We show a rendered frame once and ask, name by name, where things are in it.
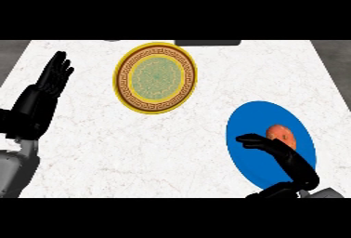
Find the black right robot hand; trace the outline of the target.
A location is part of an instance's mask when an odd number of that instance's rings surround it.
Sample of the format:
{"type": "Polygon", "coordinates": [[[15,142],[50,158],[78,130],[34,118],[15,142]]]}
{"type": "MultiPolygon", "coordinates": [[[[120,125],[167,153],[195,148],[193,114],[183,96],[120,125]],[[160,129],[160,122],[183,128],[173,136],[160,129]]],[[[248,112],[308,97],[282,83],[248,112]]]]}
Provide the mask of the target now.
{"type": "Polygon", "coordinates": [[[320,177],[297,151],[279,140],[269,139],[258,134],[244,134],[236,137],[247,149],[258,149],[267,152],[291,177],[291,182],[279,182],[261,192],[251,193],[248,199],[298,198],[300,190],[311,191],[319,187],[320,177]]]}

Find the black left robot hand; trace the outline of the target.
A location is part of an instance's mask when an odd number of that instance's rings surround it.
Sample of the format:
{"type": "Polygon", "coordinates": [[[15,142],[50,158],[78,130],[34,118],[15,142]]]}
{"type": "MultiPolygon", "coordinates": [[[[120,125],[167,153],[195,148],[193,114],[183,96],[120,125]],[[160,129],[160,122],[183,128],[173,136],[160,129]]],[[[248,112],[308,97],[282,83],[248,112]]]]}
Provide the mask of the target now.
{"type": "Polygon", "coordinates": [[[0,133],[8,139],[39,140],[49,130],[58,99],[74,72],[67,52],[49,60],[37,83],[30,85],[11,110],[0,109],[0,133]]]}

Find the orange squash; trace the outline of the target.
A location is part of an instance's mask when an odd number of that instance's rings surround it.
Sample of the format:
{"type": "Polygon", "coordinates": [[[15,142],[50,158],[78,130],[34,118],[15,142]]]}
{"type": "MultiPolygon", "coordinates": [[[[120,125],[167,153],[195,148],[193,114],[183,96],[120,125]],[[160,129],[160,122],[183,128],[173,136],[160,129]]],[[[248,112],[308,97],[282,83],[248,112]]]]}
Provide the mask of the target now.
{"type": "Polygon", "coordinates": [[[273,125],[266,130],[269,139],[279,139],[292,149],[297,149],[297,139],[291,129],[283,125],[273,125]]]}

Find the blue plate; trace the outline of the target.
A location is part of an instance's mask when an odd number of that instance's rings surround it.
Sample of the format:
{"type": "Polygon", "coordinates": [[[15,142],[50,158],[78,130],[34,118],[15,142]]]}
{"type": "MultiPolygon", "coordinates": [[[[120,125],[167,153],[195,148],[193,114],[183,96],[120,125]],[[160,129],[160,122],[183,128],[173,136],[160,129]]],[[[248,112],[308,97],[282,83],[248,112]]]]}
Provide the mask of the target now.
{"type": "Polygon", "coordinates": [[[300,118],[280,105],[269,101],[249,101],[232,113],[226,125],[226,145],[232,161],[245,178],[263,190],[279,182],[291,181],[275,157],[260,149],[247,149],[238,137],[267,143],[266,132],[272,126],[289,129],[297,141],[297,153],[311,167],[317,165],[311,136],[300,118]]]}

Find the yellow and brown patterned plate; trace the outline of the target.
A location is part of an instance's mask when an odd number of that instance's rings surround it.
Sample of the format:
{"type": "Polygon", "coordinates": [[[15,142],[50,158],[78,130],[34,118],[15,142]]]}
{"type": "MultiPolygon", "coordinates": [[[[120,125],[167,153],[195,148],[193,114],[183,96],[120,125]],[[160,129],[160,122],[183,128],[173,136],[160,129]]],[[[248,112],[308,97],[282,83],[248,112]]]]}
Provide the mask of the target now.
{"type": "Polygon", "coordinates": [[[171,43],[134,47],[115,66],[112,88],[134,112],[158,114],[174,110],[189,99],[196,83],[195,60],[171,43]]]}

